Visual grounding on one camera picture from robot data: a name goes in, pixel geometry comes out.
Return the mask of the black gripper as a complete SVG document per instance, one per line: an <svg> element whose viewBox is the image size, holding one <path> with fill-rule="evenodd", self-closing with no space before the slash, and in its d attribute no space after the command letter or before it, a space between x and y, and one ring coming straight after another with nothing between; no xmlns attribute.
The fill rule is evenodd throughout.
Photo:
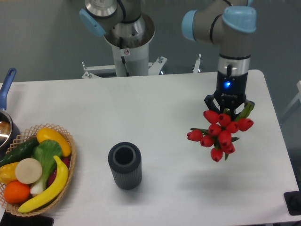
<svg viewBox="0 0 301 226"><path fill-rule="evenodd" d="M207 95L204 99L208 109L216 113L223 113L224 109L230 109L234 113L244 103L244 111L250 113L254 109L255 103L246 100L247 77L248 73L227 77L218 71L216 90L214 94Z"/></svg>

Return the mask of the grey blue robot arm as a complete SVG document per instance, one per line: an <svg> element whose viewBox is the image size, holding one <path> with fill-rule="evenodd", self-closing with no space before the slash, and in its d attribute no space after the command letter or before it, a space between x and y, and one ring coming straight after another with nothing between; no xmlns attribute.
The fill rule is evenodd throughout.
<svg viewBox="0 0 301 226"><path fill-rule="evenodd" d="M138 0L87 0L79 17L95 36L111 45L118 77L150 75L149 43L155 27ZM205 10L185 14L182 34L192 41L220 46L216 90L205 98L217 113L252 109L245 90L256 11L249 0L215 0Z"/></svg>

